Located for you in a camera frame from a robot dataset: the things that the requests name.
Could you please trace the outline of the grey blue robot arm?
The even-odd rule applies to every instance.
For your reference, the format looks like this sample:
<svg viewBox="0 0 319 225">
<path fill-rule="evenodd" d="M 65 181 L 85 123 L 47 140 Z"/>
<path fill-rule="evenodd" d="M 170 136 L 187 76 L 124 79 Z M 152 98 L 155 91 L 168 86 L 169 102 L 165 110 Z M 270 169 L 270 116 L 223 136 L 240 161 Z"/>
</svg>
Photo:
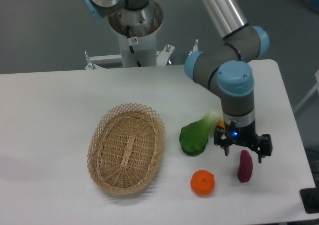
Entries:
<svg viewBox="0 0 319 225">
<path fill-rule="evenodd" d="M 94 18 L 107 18 L 119 36 L 124 67 L 154 66 L 156 32 L 163 13 L 154 0 L 83 0 Z M 259 158 L 272 153 L 271 137 L 255 129 L 254 78 L 249 62 L 269 47 L 269 36 L 251 26 L 236 0 L 202 0 L 223 45 L 213 53 L 194 49 L 184 63 L 186 75 L 220 98 L 225 125 L 214 131 L 214 144 L 225 153 L 247 147 Z"/>
</svg>

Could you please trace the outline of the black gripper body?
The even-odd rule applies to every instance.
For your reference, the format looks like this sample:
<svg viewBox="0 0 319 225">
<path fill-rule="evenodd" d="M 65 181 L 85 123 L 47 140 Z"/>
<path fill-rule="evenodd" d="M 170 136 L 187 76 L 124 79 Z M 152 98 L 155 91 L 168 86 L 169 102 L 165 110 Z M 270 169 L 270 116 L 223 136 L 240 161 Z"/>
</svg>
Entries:
<svg viewBox="0 0 319 225">
<path fill-rule="evenodd" d="M 240 125 L 239 121 L 235 119 L 224 123 L 225 128 L 217 126 L 213 133 L 215 145 L 220 146 L 223 150 L 226 145 L 238 145 L 247 147 L 257 154 L 260 152 L 262 157 L 271 156 L 271 136 L 269 134 L 258 135 L 254 120 L 246 126 Z"/>
</svg>

